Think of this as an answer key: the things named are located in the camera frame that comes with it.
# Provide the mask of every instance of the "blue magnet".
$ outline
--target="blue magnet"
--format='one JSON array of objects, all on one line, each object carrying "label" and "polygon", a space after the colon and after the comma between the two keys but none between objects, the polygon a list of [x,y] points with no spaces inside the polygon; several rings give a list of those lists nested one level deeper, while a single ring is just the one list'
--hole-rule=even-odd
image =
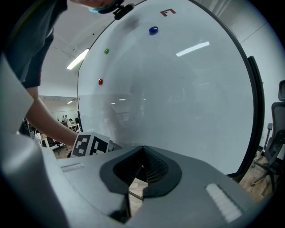
[{"label": "blue magnet", "polygon": [[154,27],[151,27],[149,31],[150,31],[150,35],[155,35],[159,32],[159,28],[154,26]]}]

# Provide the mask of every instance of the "dark t-shirt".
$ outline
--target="dark t-shirt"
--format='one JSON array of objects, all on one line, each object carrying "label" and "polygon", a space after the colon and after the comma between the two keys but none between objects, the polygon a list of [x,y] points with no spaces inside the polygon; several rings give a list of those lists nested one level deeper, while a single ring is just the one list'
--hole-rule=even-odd
[{"label": "dark t-shirt", "polygon": [[4,52],[25,88],[40,85],[43,61],[53,41],[53,26],[65,10],[66,0],[37,0],[11,31]]}]

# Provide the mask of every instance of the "office chair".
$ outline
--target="office chair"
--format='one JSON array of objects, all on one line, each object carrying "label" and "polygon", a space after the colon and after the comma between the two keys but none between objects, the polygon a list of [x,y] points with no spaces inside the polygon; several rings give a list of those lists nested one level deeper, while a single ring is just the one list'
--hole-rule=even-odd
[{"label": "office chair", "polygon": [[[285,144],[285,80],[281,81],[279,84],[278,98],[281,102],[275,102],[271,106],[273,124],[269,123],[267,126],[268,133],[266,136],[264,148],[265,157],[268,162],[266,164],[254,162],[252,166],[254,167],[255,165],[257,165],[266,170],[266,172],[260,178],[251,182],[251,186],[254,186],[256,182],[269,175],[271,179],[272,191],[275,190],[274,175],[282,174],[282,165],[276,162],[276,158],[283,144]],[[269,133],[272,130],[272,126],[272,137],[268,140]]]}]

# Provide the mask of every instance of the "shirt sleeve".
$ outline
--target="shirt sleeve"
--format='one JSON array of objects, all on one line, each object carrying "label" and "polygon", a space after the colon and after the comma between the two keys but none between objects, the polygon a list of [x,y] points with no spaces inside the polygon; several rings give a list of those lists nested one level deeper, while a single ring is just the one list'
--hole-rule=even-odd
[{"label": "shirt sleeve", "polygon": [[22,83],[25,88],[36,87],[41,84],[41,68],[52,41],[53,32],[46,38],[44,46],[31,59],[27,76]]}]

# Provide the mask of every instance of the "chair headrest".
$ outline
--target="chair headrest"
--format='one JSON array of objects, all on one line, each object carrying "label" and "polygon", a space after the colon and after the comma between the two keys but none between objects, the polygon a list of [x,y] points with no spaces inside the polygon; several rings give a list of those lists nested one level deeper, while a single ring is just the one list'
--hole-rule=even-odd
[{"label": "chair headrest", "polygon": [[281,102],[285,102],[285,80],[279,83],[278,99]]}]

